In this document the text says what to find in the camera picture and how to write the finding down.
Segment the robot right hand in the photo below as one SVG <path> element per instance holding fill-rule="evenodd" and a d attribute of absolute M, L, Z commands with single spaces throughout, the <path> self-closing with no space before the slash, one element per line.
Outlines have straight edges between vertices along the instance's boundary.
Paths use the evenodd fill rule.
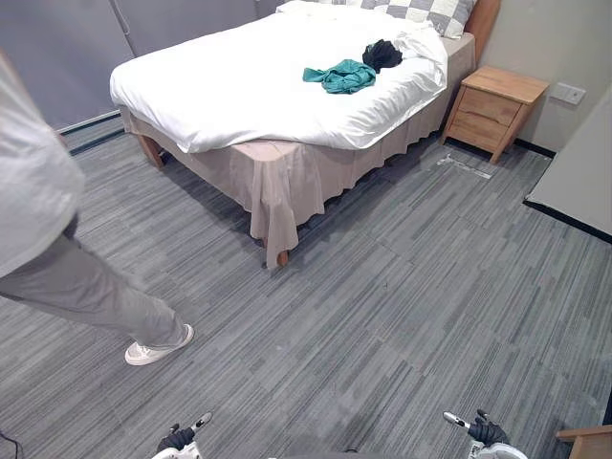
<path fill-rule="evenodd" d="M 482 443 L 485 447 L 491 447 L 494 444 L 509 444 L 506 431 L 491 419 L 488 412 L 481 408 L 476 410 L 476 417 L 471 423 L 449 411 L 443 413 L 443 418 L 452 425 L 466 429 L 473 440 Z"/>

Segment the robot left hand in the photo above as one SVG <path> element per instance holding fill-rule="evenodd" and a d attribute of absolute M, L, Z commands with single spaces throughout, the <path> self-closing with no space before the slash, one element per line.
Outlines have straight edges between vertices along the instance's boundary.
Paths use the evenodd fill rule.
<path fill-rule="evenodd" d="M 199 420 L 197 420 L 192 426 L 180 429 L 179 424 L 175 424 L 171 427 L 169 433 L 160 441 L 157 446 L 157 451 L 161 452 L 168 448 L 174 448 L 178 451 L 183 450 L 186 446 L 193 442 L 195 433 L 208 424 L 212 419 L 212 412 L 206 412 Z"/>

